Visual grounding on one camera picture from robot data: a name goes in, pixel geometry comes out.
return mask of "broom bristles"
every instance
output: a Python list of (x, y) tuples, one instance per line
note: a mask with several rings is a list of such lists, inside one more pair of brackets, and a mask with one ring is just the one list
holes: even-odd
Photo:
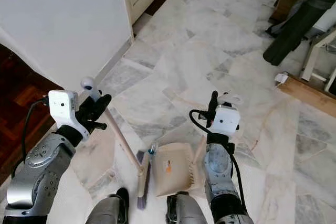
[[(136, 156), (137, 156), (137, 159), (139, 160), (139, 162), (142, 163), (144, 152), (138, 151)], [(138, 197), (137, 207), (140, 210), (144, 210), (146, 208), (146, 205), (147, 205), (148, 186), (149, 186), (149, 179), (150, 179), (150, 175), (151, 175), (150, 171), (151, 171), (151, 164), (148, 163), (144, 193), (143, 193), (142, 197)]]

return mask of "wall baseboard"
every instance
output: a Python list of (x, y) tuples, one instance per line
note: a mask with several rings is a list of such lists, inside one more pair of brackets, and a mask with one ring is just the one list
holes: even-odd
[(105, 66), (99, 71), (95, 77), (96, 84), (99, 84), (110, 70), (117, 64), (117, 62), (124, 56), (128, 49), (132, 45), (132, 37), (130, 37), (121, 48), (113, 55), (113, 57), (105, 64)]

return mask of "broom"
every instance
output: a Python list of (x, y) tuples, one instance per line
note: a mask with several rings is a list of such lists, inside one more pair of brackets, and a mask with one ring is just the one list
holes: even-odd
[[(97, 86), (94, 83), (94, 79), (91, 77), (85, 77), (81, 81), (81, 86), (90, 92), (90, 96), (96, 102), (100, 97), (101, 94), (97, 89)], [(150, 177), (150, 152), (138, 152), (137, 156), (139, 157), (139, 161), (136, 156), (133, 154), (132, 149), (128, 145), (124, 135), (120, 131), (116, 121), (114, 120), (111, 112), (108, 108), (106, 108), (104, 112), (105, 116), (108, 119), (108, 123), (117, 135), (117, 139), (119, 140), (119, 144), (121, 148), (125, 151), (127, 157), (129, 158), (130, 162), (136, 167), (138, 170), (138, 208), (140, 210), (145, 209), (146, 207), (146, 200), (148, 194), (148, 183)]]

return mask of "black cable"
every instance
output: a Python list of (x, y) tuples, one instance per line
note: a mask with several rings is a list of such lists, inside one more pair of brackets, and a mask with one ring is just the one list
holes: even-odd
[(236, 168), (241, 203), (242, 203), (242, 206), (244, 207), (245, 211), (247, 212), (246, 205), (245, 205), (245, 199), (244, 199), (243, 185), (242, 185), (242, 181), (241, 181), (241, 177), (240, 177), (239, 167), (238, 167), (238, 164), (237, 164), (237, 161), (236, 161), (235, 157), (232, 154), (229, 154), (229, 155), (230, 155), (232, 163), (235, 165), (235, 168)]
[[(199, 114), (204, 114), (206, 113), (205, 111), (202, 111), (202, 110), (190, 110), (189, 112), (189, 117), (190, 117), (190, 120), (197, 126), (199, 127), (201, 130), (205, 131), (206, 133), (208, 134), (212, 134), (212, 132), (210, 130), (208, 130), (207, 128), (203, 127), (202, 125), (200, 125), (193, 117), (193, 113), (199, 113)], [(227, 149), (225, 149), (228, 154), (230, 155), (230, 158), (233, 162), (233, 164), (235, 165), (235, 168), (236, 168), (236, 173), (237, 173), (237, 178), (238, 178), (238, 185), (239, 185), (239, 193), (240, 193), (240, 199), (241, 199), (241, 203), (242, 203), (242, 206), (244, 207), (245, 211), (247, 212), (247, 209), (246, 209), (246, 205), (245, 205), (245, 199), (244, 199), (244, 192), (243, 192), (243, 185), (242, 185), (242, 181), (241, 181), (241, 177), (240, 177), (240, 170), (239, 170), (239, 167), (238, 167), (238, 164), (237, 164), (237, 161), (235, 159), (235, 157), (233, 156), (233, 154), (230, 154), (229, 151)]]
[(28, 110), (28, 113), (27, 113), (27, 117), (26, 117), (26, 122), (25, 122), (25, 126), (23, 127), (23, 132), (22, 132), (22, 137), (21, 137), (21, 152), (22, 152), (22, 158), (15, 164), (15, 166), (13, 167), (13, 171), (12, 171), (12, 178), (15, 177), (15, 171), (16, 171), (16, 168), (19, 166), (19, 164), (23, 161), (23, 163), (26, 162), (26, 156), (27, 156), (27, 153), (26, 153), (26, 134), (27, 134), (27, 128), (28, 128), (28, 123), (29, 123), (29, 119), (30, 119), (30, 116), (31, 116), (31, 113), (34, 109), (34, 107), (36, 105), (38, 105), (39, 103), (42, 103), (42, 102), (45, 102), (47, 103), (47, 98), (42, 98), (42, 99), (39, 99), (35, 102), (33, 102), (31, 105), (30, 105), (30, 108)]
[(190, 120), (197, 126), (199, 127), (201, 130), (205, 131), (208, 134), (211, 134), (212, 132), (210, 130), (208, 130), (207, 128), (203, 127), (202, 125), (200, 125), (193, 117), (193, 113), (199, 113), (199, 114), (204, 114), (204, 111), (202, 110), (190, 110), (189, 112), (189, 117)]

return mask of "dark wooden floor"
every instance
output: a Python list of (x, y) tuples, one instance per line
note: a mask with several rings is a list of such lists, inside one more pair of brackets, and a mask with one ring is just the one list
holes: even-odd
[[(30, 105), (53, 89), (62, 88), (34, 72), (0, 44), (0, 184), (22, 157), (20, 140)], [(49, 109), (42, 104), (37, 105), (27, 129), (27, 151), (53, 123)]]

